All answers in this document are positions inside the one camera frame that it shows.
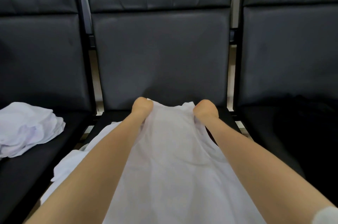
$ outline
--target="folded clothes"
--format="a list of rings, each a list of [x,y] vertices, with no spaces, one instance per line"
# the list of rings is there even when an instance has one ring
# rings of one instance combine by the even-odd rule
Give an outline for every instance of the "folded clothes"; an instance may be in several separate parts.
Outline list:
[[[22,155],[52,140],[64,128],[63,118],[56,117],[53,110],[13,102],[0,110],[0,158]]]
[[[177,107],[154,102],[102,224],[265,223],[193,108],[192,102]],[[41,203],[118,124],[106,126],[84,150],[61,160]]]

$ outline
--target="person's left hand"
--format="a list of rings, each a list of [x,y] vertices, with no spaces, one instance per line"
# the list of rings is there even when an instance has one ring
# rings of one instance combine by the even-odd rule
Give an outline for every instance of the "person's left hand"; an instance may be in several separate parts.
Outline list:
[[[147,100],[146,98],[139,97],[135,100],[132,108],[132,113],[138,113],[141,114],[144,119],[147,118],[147,116],[152,111],[152,108],[154,107],[154,103],[152,100]]]

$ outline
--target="person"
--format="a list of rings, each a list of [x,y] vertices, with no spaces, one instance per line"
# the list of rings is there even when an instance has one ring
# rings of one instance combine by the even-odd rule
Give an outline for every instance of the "person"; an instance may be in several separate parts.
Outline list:
[[[88,153],[27,224],[101,224],[152,108],[151,100],[138,98],[131,114]],[[202,100],[193,112],[211,132],[267,224],[309,224],[317,212],[334,207],[289,166],[222,122],[212,102]]]

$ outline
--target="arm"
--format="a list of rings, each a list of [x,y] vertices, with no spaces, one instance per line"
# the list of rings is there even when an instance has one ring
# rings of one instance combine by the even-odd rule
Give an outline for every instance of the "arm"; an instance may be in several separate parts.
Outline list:
[[[132,113],[87,154],[27,224],[101,224],[139,128],[152,108],[151,100],[138,98]]]
[[[222,122],[209,100],[197,104],[194,114],[211,132],[268,224],[310,224],[319,210],[333,206],[272,153]]]

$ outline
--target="black chair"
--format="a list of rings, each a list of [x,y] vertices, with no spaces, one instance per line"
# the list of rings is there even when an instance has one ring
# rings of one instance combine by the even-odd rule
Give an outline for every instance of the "black chair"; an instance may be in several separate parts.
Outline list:
[[[89,0],[104,113],[86,143],[139,96],[226,108],[231,0]]]
[[[0,161],[0,223],[22,223],[95,113],[79,23],[77,0],[0,0],[0,108],[26,102],[66,123],[52,141]]]
[[[338,0],[242,0],[235,111],[253,139],[304,176],[273,132],[286,95],[338,99]]]

